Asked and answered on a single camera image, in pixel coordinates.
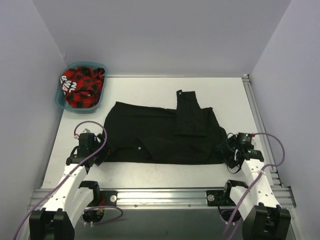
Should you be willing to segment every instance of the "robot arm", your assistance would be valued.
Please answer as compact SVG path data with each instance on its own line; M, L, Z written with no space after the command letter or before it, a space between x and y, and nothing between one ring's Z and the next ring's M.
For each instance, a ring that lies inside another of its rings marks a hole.
M74 227L88 206L96 206L100 199L100 188L95 181L83 181L90 167L95 163L92 157L79 166L72 175L70 172L98 148L93 133L81 133L79 146L75 147L66 166L60 183L66 182L51 196L41 210L34 210L29 217L30 240L73 240Z
M265 166L262 154L253 149L251 138L251 134L239 133L227 141L227 145L233 146L227 147L229 151L234 151L235 157L225 158L226 164L231 168L239 165L246 182L228 180L223 197L239 205L243 240L285 240L291 216L275 198L267 175L262 170Z

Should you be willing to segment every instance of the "teal plastic basket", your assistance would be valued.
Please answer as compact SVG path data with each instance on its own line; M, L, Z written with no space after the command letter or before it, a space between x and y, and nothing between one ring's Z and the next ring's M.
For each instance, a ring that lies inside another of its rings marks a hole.
M65 94L64 94L64 91L62 90L62 86L59 81L59 86L58 86L58 89L55 94L55 104L59 108L68 110L70 112L75 112L75 113L80 113L80 114L93 113L99 107L101 100L102 100L102 97L103 97L103 94L104 94L104 89L105 89L106 80L107 80L107 67L105 65L103 65L101 63L97 63L97 62L77 61L77 62L70 64L65 69L65 71L67 71L68 69L76 69L77 67L88 67L91 69L97 69L97 68L104 69L105 74L104 74L104 80L103 80L103 85L102 85L102 92L101 92L100 99L99 99L98 103L95 106L89 107L89 108L75 108L75 107L70 106L69 103L67 101L65 101Z

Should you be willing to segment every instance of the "black garment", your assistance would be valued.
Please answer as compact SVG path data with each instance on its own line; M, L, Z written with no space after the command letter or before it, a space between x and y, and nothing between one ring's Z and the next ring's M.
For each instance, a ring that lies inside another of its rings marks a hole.
M211 107L200 109L196 94L177 92L177 109L116 102L105 119L105 162L221 164L215 147L227 140Z

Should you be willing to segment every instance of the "red plaid fabric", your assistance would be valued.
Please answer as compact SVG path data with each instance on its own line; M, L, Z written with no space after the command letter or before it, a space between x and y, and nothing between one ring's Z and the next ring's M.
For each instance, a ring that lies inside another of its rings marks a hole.
M103 68L79 66L68 69L60 78L65 100L73 108L91 108L100 99L105 79Z

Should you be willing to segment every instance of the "white wall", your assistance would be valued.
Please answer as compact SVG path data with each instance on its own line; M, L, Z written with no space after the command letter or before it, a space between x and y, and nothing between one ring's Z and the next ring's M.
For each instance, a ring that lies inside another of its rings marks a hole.
M287 150L280 177L292 186L306 240L320 236L319 12L318 0L292 0L252 73L265 128Z
M111 74L239 77L291 0L33 0L68 62Z
M31 0L0 3L0 239L10 240L40 183L61 111L66 67Z

